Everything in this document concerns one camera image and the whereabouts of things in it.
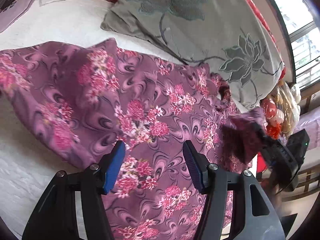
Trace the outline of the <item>purple floral fleece garment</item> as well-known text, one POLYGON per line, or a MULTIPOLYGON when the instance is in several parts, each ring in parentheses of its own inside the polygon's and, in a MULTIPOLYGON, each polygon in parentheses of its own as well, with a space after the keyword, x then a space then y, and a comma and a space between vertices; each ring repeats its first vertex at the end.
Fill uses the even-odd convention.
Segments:
POLYGON ((191 140, 211 163, 242 172, 258 152, 253 123, 208 64, 186 66, 121 49, 47 42, 1 51, 1 91, 37 139, 86 168, 126 147, 103 198, 116 239, 192 239, 205 197, 193 186, 182 147, 191 140))

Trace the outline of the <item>white quilted mattress cover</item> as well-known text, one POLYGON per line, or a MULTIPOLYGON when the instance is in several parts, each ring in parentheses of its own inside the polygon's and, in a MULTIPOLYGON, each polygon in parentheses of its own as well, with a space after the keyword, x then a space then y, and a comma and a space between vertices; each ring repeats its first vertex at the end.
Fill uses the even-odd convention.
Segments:
MULTIPOLYGON (((57 41, 90 47, 115 38, 121 48, 174 62, 170 54, 151 43, 111 31, 100 25, 112 3, 105 0, 64 0, 40 5, 1 33, 1 49, 17 49, 57 41)), ((17 238, 53 175, 75 167, 38 141, 18 120, 6 96, 1 96, 1 218, 17 238)))

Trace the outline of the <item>grey floral embroidered pillow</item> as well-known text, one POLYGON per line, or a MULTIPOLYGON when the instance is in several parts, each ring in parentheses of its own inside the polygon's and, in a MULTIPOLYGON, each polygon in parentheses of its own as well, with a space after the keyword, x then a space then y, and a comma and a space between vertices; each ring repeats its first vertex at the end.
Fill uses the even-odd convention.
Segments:
POLYGON ((117 0, 101 28, 146 40, 184 64, 207 63, 247 109, 274 89, 283 66, 246 0, 117 0))

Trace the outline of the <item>lilac plastic package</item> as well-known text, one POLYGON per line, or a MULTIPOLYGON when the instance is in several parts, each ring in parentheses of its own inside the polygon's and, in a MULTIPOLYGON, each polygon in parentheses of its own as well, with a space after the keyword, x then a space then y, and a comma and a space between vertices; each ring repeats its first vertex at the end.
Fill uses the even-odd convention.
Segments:
POLYGON ((6 0, 1 5, 1 33, 21 17, 35 0, 6 0))

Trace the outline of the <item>clear plastic bag of toys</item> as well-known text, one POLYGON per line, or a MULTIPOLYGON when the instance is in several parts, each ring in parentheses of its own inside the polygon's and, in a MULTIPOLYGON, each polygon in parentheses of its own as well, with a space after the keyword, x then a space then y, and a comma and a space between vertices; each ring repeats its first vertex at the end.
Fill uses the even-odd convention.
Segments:
POLYGON ((273 139, 287 140, 298 124, 301 101, 300 88, 280 80, 266 98, 260 101, 264 111, 267 134, 273 139))

